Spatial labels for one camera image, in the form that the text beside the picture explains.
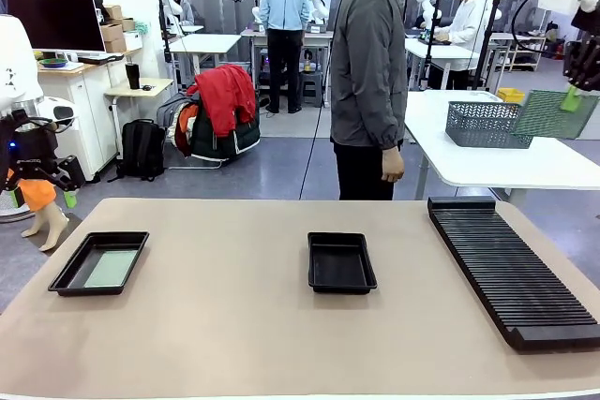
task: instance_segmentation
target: computer monitor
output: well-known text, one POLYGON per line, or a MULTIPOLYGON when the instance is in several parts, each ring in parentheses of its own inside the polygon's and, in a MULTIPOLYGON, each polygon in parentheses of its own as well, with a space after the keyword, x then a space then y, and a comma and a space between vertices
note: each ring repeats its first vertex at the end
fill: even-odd
POLYGON ((8 0, 38 51, 105 52, 94 0, 8 0))

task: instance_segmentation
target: light blue shirt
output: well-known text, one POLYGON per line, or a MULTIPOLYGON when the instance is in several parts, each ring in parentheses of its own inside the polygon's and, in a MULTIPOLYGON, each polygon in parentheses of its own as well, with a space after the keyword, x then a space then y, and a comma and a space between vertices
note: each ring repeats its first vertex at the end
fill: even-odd
POLYGON ((308 0, 261 0, 259 15, 265 28, 306 30, 310 4, 308 0))

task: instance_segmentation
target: black backpack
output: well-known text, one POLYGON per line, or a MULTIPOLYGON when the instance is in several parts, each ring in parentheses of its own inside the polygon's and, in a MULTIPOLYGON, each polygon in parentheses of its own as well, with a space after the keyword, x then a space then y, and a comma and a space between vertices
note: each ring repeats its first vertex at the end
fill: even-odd
POLYGON ((166 132, 151 119, 138 119, 123 126, 123 160, 116 167, 116 177, 138 177, 147 182, 165 171, 163 147, 166 132))

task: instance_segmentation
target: yellow container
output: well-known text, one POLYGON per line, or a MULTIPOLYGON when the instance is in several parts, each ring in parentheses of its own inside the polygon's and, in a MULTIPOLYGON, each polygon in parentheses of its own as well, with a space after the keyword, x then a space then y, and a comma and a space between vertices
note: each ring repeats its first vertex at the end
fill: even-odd
POLYGON ((525 98, 525 93, 516 88, 500 88, 498 90, 498 97, 504 102, 521 103, 525 98))

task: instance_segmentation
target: orange shorts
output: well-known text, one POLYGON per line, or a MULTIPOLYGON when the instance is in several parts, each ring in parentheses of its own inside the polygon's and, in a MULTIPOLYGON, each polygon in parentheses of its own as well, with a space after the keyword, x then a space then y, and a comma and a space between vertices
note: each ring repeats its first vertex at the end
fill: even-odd
POLYGON ((45 208, 56 199, 56 192, 52 183, 45 180, 20 180, 19 188, 25 203, 32 212, 45 208))

